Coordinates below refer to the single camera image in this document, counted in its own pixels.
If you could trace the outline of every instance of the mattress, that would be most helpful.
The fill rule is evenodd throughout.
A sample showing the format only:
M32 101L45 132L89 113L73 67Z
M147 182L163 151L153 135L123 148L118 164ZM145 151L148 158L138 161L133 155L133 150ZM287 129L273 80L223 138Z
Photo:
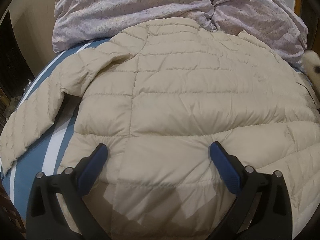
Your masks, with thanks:
M109 39L103 38L82 42L57 55L36 77L19 105L50 76L55 67L66 57L78 53L85 48L95 48ZM57 115L54 125L29 147L27 152L17 160L6 176L3 176L0 160L2 184L22 219L26 218L29 193L36 173L42 171L46 175L57 174L58 166L74 133L73 126L80 100L80 98L65 98L63 107Z

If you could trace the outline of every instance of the beige wall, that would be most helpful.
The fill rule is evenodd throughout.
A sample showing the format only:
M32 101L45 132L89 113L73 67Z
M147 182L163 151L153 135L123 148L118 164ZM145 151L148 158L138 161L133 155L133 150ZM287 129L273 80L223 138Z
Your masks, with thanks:
M52 51L55 0L12 0L9 10L19 48L37 75L55 56Z

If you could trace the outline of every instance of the metal screw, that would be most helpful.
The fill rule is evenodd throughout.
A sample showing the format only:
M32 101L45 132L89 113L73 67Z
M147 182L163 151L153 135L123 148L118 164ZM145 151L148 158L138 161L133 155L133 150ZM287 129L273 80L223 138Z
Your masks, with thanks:
M282 172L281 171L276 171L275 175L280 178L282 176Z
M245 167L245 171L246 171L247 173L253 173L253 172L254 172L254 168L251 167L251 166L246 166L246 167Z
M68 167L64 170L65 174L71 174L73 172L73 168L72 167Z
M40 171L40 172L37 173L36 178L37 178L37 179L41 179L42 176L43 176L43 172Z

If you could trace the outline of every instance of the blue gripper pad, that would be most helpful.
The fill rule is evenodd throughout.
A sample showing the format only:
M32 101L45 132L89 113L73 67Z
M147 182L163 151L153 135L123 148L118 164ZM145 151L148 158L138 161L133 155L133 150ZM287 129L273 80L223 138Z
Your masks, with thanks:
M219 143L214 142L210 146L210 157L216 166L220 177L226 184L229 192L239 195L241 192L241 178L228 160L227 152Z
M78 194L80 196L87 195L90 192L108 158L108 148L104 144L99 144L94 151L90 156L90 161L78 178Z

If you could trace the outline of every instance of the puffer jacket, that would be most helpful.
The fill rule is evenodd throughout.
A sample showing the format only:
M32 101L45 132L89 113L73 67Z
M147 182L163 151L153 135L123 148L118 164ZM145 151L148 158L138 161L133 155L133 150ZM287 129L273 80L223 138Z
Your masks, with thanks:
M158 19L69 56L5 126L5 173L53 124L65 94L82 101L60 171L98 143L108 146L84 199L115 240L205 239L235 198L208 155L216 140L243 165L283 173L293 237L320 202L319 102L308 82L246 32Z

